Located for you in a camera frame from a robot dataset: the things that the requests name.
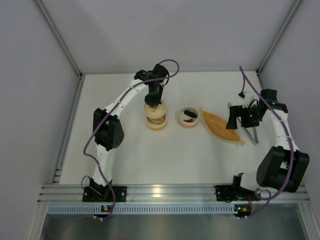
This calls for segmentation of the metal tongs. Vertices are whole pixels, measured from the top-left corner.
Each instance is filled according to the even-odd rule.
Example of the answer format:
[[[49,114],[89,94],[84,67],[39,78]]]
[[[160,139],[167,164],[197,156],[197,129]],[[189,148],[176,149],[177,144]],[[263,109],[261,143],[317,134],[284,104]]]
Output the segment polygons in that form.
[[[230,102],[227,103],[227,107],[230,109],[232,107],[232,104]],[[241,122],[241,118],[237,117],[237,122],[240,125]],[[256,127],[252,127],[252,128],[245,128],[245,127],[241,127],[243,129],[243,131],[246,133],[246,135],[248,136],[248,138],[250,139],[250,141],[252,142],[253,145],[257,145],[259,143],[259,139],[258,139],[258,134],[257,134],[257,130]]]

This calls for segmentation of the cream lid orange knob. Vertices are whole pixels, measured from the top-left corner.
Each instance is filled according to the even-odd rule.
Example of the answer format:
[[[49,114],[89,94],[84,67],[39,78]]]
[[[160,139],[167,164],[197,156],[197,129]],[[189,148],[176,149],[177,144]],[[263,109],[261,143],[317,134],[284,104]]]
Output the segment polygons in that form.
[[[144,104],[144,112],[149,119],[160,119],[166,114],[167,106],[164,101],[157,106],[151,107],[148,104]]]

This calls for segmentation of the red sausage piece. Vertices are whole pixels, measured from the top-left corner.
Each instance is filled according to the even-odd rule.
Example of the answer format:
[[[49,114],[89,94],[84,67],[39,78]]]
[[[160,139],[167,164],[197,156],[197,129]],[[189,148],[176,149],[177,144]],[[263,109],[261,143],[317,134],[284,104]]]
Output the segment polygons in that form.
[[[194,123],[195,120],[193,118],[190,118],[190,119],[185,119],[184,122],[186,122],[186,123]]]

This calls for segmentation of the orange bread roll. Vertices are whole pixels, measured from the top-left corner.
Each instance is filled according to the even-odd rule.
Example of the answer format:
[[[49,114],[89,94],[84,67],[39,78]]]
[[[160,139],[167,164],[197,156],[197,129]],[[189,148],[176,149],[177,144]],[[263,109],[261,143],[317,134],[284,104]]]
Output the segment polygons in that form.
[[[159,118],[159,119],[150,119],[151,122],[153,122],[154,124],[160,125],[162,124],[165,120],[163,118]]]

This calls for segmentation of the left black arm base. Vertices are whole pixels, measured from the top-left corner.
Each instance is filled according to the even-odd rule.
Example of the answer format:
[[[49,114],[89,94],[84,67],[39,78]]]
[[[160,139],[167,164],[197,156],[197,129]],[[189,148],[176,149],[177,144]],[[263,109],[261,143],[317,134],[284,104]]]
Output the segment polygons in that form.
[[[120,186],[113,186],[112,187],[114,196],[115,196],[115,202],[123,203],[126,202],[127,198],[127,187],[124,185]],[[102,202],[113,202],[114,196],[109,189],[108,186],[100,187],[97,189],[94,189],[91,186],[86,186],[84,188],[84,192],[82,195],[82,201],[88,202],[88,203],[102,203]]]

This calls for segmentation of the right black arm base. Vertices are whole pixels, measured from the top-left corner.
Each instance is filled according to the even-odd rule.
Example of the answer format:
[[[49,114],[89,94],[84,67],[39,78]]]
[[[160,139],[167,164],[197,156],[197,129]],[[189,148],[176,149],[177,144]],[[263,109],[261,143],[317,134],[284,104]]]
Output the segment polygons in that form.
[[[233,184],[216,185],[216,200],[218,202],[231,203],[233,201],[260,201],[255,192]]]

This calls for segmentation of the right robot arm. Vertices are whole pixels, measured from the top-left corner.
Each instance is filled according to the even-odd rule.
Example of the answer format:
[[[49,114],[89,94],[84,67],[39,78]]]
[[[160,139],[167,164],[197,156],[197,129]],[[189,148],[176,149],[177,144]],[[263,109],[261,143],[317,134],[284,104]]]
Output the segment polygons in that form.
[[[228,105],[229,118],[226,129],[236,130],[238,124],[244,129],[265,127],[270,149],[257,171],[239,173],[233,180],[242,189],[253,191],[259,187],[282,189],[294,193],[298,190],[310,162],[307,153],[299,150],[292,137],[288,123],[288,108],[277,100],[277,91],[265,89],[257,99],[251,92],[242,91],[241,105]]]

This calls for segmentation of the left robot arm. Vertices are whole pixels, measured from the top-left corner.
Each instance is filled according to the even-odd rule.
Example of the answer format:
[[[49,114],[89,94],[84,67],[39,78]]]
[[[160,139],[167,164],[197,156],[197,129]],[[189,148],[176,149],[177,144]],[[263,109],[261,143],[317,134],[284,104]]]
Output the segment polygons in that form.
[[[144,112],[149,125],[161,129],[167,124],[166,105],[162,100],[164,86],[169,82],[169,71],[161,64],[152,70],[139,70],[129,87],[113,103],[93,113],[90,141],[96,144],[97,155],[83,154],[92,158],[96,167],[83,189],[83,202],[112,202],[116,198],[112,186],[112,165],[115,150],[125,138],[121,117],[124,117],[140,99],[144,100]]]

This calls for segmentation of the yellow lunch bowl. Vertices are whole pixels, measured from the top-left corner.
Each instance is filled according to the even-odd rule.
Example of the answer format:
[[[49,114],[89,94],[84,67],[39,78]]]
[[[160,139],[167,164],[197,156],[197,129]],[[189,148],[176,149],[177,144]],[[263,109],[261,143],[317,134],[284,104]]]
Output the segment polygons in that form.
[[[164,116],[162,116],[160,118],[157,118],[157,119],[151,119],[151,118],[147,117],[146,118],[146,123],[147,123],[147,126],[151,130],[153,130],[153,131],[161,131],[167,126],[168,120],[167,120],[166,115],[164,115]]]

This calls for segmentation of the pink lunch bowl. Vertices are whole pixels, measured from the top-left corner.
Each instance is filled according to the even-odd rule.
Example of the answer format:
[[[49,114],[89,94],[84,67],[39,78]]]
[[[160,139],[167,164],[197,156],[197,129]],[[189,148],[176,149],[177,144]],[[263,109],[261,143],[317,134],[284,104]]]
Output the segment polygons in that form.
[[[193,118],[194,122],[192,122],[192,123],[184,122],[184,120],[192,119],[191,117],[188,117],[187,115],[184,114],[184,110],[190,110],[190,111],[195,112],[197,114],[197,118]],[[195,107],[188,105],[188,106],[182,107],[178,111],[177,119],[178,119],[178,123],[182,127],[191,129],[191,128],[194,128],[199,123],[200,114],[199,114],[199,111]]]

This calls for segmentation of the boat-shaped woven basket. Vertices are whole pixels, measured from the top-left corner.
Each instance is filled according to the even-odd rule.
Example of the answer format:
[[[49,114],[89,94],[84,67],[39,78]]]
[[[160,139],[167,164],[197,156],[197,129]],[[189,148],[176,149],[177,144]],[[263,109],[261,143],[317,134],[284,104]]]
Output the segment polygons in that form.
[[[205,111],[202,107],[198,111],[202,115],[205,126],[213,135],[226,142],[239,143],[242,146],[246,144],[246,141],[241,139],[236,130],[226,128],[227,121],[224,118]]]

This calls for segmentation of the right aluminium frame post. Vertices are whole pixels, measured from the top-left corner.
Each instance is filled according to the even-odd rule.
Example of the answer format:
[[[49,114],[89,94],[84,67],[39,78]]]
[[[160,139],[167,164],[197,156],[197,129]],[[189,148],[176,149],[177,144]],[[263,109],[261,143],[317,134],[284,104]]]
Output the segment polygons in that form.
[[[279,45],[280,41],[284,37],[287,28],[290,26],[291,22],[293,21],[295,15],[299,11],[301,5],[304,3],[304,0],[294,0],[288,9],[287,13],[284,15],[283,20],[281,21],[278,30],[276,31],[275,36],[272,38],[272,41],[267,48],[266,53],[264,54],[261,62],[256,69],[256,74],[258,76],[261,75],[265,66],[267,65],[269,59],[271,58],[273,52],[276,50],[276,47]]]

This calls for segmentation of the aluminium frame post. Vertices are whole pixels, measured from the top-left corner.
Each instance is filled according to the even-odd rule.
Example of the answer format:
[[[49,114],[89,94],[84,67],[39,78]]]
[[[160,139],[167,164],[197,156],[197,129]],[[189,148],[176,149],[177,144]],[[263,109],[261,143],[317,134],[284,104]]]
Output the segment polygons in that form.
[[[59,47],[61,48],[64,56],[66,57],[68,63],[71,65],[73,71],[77,75],[79,79],[82,79],[83,73],[81,72],[80,68],[78,67],[75,59],[73,58],[71,51],[69,50],[66,42],[63,39],[59,29],[57,28],[51,14],[49,13],[47,7],[45,6],[42,0],[33,0],[35,6],[39,10],[41,16],[43,17],[44,21],[46,22],[47,26],[49,27],[50,31],[52,32],[54,38],[56,39]]]
[[[275,36],[272,38],[272,41],[267,48],[266,53],[264,54],[261,62],[256,69],[256,74],[258,76],[261,75],[265,66],[267,65],[269,59],[271,58],[273,52],[276,50],[276,47],[279,45],[280,41],[284,37],[287,28],[290,26],[291,22],[293,21],[295,15],[299,11],[301,5],[304,3],[304,0],[294,0],[288,9],[287,13],[284,15],[283,20],[281,21],[278,30],[276,31]]]

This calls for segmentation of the left aluminium frame post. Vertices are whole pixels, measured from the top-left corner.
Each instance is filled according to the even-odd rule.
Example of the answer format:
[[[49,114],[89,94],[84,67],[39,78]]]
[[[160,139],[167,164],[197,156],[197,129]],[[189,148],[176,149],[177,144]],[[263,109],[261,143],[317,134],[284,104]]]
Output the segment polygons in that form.
[[[69,50],[66,42],[63,39],[59,29],[57,28],[51,14],[49,13],[47,7],[45,6],[42,0],[33,0],[35,6],[39,10],[41,16],[43,17],[44,21],[46,22],[47,26],[49,27],[50,31],[52,32],[54,38],[56,39],[59,47],[61,48],[64,56],[66,57],[68,63],[71,65],[73,71],[77,75],[79,79],[82,79],[83,73],[81,72],[80,68],[78,67],[75,59],[73,58],[71,51]]]

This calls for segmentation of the aluminium mounting rail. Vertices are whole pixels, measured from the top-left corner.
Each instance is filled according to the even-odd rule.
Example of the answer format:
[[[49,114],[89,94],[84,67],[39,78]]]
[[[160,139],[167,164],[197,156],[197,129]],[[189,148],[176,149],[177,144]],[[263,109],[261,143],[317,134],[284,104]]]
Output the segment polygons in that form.
[[[226,186],[214,184],[115,184],[115,192],[125,196],[127,204],[222,204],[231,200]],[[81,203],[84,187],[80,184],[44,185],[39,204]]]

